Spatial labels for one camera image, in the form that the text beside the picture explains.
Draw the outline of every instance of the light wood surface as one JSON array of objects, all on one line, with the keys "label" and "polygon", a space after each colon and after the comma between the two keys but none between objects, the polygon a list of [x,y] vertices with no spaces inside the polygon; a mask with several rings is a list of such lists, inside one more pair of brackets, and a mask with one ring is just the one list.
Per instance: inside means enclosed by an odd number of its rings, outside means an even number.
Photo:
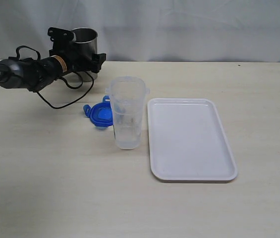
[{"label": "light wood surface", "polygon": [[[115,146],[112,127],[97,131],[82,107],[121,75],[142,78],[147,101],[212,100],[237,179],[157,181],[146,112],[134,150]],[[61,81],[42,91],[56,105],[81,93]],[[59,111],[25,89],[0,88],[0,238],[236,237],[280,238],[280,63],[106,62],[90,94]]]}]

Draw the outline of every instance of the plastic measuring cup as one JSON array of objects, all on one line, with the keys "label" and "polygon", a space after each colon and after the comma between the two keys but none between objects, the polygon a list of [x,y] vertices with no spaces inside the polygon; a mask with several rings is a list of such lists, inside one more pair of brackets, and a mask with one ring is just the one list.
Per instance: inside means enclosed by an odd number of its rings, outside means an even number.
[{"label": "plastic measuring cup", "polygon": [[121,149],[138,147],[144,100],[149,93],[144,81],[137,77],[118,77],[111,81],[106,92],[112,109],[115,144]]}]

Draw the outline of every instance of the white wall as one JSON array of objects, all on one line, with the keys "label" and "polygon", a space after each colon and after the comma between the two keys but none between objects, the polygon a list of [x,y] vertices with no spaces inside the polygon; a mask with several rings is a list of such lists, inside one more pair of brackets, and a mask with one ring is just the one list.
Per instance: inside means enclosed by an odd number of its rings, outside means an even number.
[{"label": "white wall", "polygon": [[109,60],[280,61],[280,0],[0,0],[0,59],[47,56],[51,26],[94,28]]}]

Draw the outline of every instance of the blue plastic lid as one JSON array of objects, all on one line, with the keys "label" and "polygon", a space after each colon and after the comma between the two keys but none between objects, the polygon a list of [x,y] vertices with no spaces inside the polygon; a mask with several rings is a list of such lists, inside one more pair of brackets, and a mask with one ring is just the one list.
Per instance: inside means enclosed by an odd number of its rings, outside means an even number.
[{"label": "blue plastic lid", "polygon": [[99,127],[108,127],[113,125],[112,110],[110,106],[109,96],[105,95],[102,103],[94,105],[92,108],[89,105],[84,106],[86,117]]}]

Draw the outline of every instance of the white tray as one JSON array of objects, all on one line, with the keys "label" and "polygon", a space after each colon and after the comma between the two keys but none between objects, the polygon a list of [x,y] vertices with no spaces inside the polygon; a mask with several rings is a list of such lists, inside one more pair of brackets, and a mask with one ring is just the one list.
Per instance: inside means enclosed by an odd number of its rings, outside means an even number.
[{"label": "white tray", "polygon": [[234,158],[215,105],[206,99],[148,102],[152,173],[165,181],[231,181]]}]

